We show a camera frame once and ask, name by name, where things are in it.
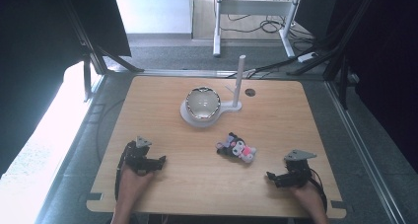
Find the white metal desk frame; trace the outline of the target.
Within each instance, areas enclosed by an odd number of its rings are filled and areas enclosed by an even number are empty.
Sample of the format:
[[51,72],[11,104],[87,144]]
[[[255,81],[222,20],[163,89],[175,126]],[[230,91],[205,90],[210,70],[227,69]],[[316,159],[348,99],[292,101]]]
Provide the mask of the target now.
[[215,28],[213,36],[213,55],[221,55],[221,16],[222,15],[255,15],[280,16],[285,18],[285,26],[279,31],[280,39],[289,58],[295,53],[290,44],[288,34],[294,21],[300,0],[288,2],[253,1],[253,0],[214,0]]

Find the person's right hand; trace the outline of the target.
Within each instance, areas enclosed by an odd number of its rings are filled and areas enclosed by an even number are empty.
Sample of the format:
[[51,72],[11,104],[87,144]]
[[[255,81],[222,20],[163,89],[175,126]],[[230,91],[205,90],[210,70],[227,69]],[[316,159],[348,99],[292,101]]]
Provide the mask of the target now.
[[311,182],[307,182],[302,187],[290,187],[290,193],[303,208],[322,207],[321,197]]

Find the black and pink plush toy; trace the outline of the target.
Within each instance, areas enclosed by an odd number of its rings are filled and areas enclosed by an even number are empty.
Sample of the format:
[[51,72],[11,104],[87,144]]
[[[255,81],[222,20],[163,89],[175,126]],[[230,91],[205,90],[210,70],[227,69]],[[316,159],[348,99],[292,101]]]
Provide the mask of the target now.
[[229,158],[239,158],[245,163],[252,163],[255,158],[256,149],[247,146],[244,140],[233,132],[230,132],[225,142],[216,144],[217,153]]

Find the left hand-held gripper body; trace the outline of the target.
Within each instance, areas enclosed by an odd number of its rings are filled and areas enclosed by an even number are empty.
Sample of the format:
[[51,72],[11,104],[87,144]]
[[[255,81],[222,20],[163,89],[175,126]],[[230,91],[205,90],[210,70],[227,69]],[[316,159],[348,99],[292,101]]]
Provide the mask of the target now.
[[151,145],[151,141],[138,136],[125,147],[125,164],[137,175],[145,175],[158,169],[158,161],[147,158]]

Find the white stand with pole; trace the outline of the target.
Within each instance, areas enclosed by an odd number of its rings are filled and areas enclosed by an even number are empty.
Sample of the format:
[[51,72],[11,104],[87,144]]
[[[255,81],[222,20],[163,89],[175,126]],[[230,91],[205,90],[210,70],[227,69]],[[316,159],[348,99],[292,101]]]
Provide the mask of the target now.
[[197,120],[193,120],[191,116],[187,113],[186,108],[185,108],[185,99],[186,99],[185,98],[182,104],[180,105],[179,112],[180,112],[182,119],[186,123],[188,123],[189,125],[193,127],[209,127],[213,125],[224,112],[238,112],[242,108],[243,104],[240,102],[240,92],[241,92],[241,85],[242,85],[242,80],[243,80],[243,75],[244,75],[245,59],[246,59],[245,55],[241,55],[239,57],[237,79],[235,83],[235,88],[232,90],[233,99],[231,101],[222,101],[221,97],[219,96],[221,100],[219,113],[216,114],[215,117],[209,121],[197,121]]

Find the wooden table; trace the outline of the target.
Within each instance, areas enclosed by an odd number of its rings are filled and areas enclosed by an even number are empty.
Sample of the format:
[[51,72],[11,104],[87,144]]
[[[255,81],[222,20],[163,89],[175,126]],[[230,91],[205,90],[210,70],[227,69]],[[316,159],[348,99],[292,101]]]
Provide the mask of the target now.
[[[92,191],[98,199],[87,206],[111,212],[115,206],[115,169],[125,145],[142,136],[152,142],[151,158],[167,156],[136,209],[145,213],[302,217],[305,212],[266,172],[286,173],[283,158],[294,149],[315,153],[309,165],[318,172],[328,199],[327,214],[345,217],[346,210],[318,134],[303,86],[295,81],[245,80],[239,112],[226,112],[214,125],[195,128],[179,109],[199,86],[214,89],[228,101],[232,79],[146,77],[132,80]],[[254,147],[252,163],[217,153],[216,144],[230,132]]]

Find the person's left hand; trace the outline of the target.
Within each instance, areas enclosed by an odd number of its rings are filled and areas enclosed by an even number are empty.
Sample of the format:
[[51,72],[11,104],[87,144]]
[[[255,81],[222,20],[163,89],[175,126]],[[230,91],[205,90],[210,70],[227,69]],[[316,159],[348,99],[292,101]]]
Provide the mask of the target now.
[[136,201],[146,190],[153,177],[153,173],[138,175],[130,167],[124,166],[121,170],[118,199]]

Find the dark curtain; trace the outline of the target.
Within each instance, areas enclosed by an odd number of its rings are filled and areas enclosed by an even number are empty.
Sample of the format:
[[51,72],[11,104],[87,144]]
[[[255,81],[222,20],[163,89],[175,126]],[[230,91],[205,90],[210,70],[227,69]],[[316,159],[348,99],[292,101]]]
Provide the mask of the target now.
[[[332,49],[362,0],[301,0],[296,22]],[[372,0],[344,50],[356,92],[418,173],[418,0]]]
[[0,0],[0,176],[89,44],[131,54],[116,0]]

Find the shiny apple-shaped bowl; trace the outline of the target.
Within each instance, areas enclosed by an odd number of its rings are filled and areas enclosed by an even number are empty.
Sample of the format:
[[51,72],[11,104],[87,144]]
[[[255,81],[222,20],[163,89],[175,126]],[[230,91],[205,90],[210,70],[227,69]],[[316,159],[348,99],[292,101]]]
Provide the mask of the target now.
[[208,87],[192,89],[186,99],[185,108],[193,120],[209,121],[219,113],[221,100],[216,91]]

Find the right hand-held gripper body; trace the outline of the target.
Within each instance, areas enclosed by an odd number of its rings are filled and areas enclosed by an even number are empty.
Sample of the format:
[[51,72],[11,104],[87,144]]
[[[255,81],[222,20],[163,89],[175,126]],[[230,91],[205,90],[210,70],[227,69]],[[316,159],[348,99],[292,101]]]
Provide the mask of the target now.
[[284,157],[288,173],[282,185],[284,187],[302,187],[312,176],[308,159],[315,158],[316,154],[298,149],[292,150]]

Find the white power strip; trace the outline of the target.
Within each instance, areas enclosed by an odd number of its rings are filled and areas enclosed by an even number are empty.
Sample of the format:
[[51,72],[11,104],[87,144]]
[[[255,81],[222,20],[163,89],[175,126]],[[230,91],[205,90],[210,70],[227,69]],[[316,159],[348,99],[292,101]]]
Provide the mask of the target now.
[[300,63],[304,63],[304,62],[307,62],[309,60],[312,60],[312,59],[314,59],[316,57],[317,57],[317,53],[316,52],[309,52],[309,53],[306,53],[306,54],[303,54],[303,55],[299,56],[298,57],[298,61]]

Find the black metal stand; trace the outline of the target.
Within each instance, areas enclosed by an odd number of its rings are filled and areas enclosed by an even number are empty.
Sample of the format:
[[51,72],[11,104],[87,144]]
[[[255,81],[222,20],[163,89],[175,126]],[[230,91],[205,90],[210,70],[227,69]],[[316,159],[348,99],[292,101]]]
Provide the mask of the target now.
[[83,56],[83,72],[84,72],[84,93],[85,98],[84,101],[86,102],[93,96],[93,89],[92,89],[92,69],[91,66],[94,66],[94,69],[100,75],[104,75],[107,73],[108,69],[105,65],[105,61],[103,56],[107,56],[125,69],[130,72],[144,72],[144,69],[137,68],[131,63],[127,62],[126,60],[122,59],[119,56],[112,55],[106,50],[104,50],[98,44],[93,43],[84,29],[84,26],[79,19],[79,16],[71,2],[71,0],[61,0],[71,23],[71,26],[78,38],[78,42],[81,45],[81,51]]
[[352,40],[353,35],[358,31],[362,19],[365,17],[373,0],[357,0],[351,7],[348,14],[342,20],[342,23],[336,28],[330,37],[325,39],[329,52],[323,56],[314,59],[306,66],[293,72],[288,72],[290,76],[300,76],[309,70],[319,66],[319,64],[328,61],[322,73],[325,81],[332,81],[340,73],[338,84],[338,102],[340,106],[347,110],[347,87],[348,87],[348,65],[347,65],[347,47]]

